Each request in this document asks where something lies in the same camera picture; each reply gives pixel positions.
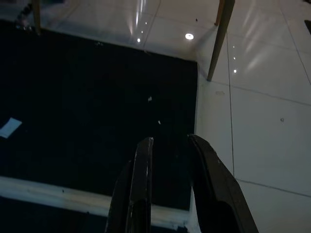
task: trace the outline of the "white tile floor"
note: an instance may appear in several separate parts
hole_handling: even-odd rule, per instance
[[[42,25],[196,60],[196,133],[239,180],[259,232],[311,232],[311,35],[303,22],[311,5],[236,0],[208,83],[217,7],[217,0],[68,0],[44,6]],[[19,10],[1,4],[0,17],[14,20]]]

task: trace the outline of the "shiny floor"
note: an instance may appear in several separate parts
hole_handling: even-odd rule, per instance
[[[197,61],[196,133],[239,181],[259,232],[311,232],[311,4],[236,0],[207,82],[218,3],[68,0],[42,6],[42,26]],[[21,8],[1,4],[0,18]]]

